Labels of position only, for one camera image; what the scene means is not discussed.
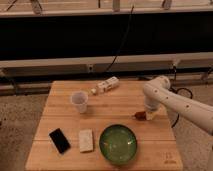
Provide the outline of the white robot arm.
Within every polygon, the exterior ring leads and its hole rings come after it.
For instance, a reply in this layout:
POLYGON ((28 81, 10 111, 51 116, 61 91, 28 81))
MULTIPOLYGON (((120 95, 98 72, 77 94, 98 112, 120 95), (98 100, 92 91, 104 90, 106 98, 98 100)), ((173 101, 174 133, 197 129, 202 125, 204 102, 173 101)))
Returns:
POLYGON ((145 110, 151 113, 163 104, 213 136, 213 106, 175 94, 170 87, 166 76, 147 81, 143 85, 145 110))

